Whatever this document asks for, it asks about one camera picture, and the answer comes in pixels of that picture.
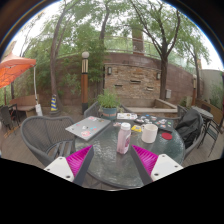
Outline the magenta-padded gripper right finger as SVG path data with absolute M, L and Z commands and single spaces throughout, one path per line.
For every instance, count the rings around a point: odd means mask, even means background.
M 156 155 L 136 145 L 131 146 L 130 152 L 144 185 L 182 169 L 166 154 Z

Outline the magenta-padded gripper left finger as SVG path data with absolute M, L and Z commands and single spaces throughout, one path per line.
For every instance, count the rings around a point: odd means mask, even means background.
M 81 186 L 93 156 L 94 148 L 90 145 L 68 157 L 59 156 L 45 171 Z

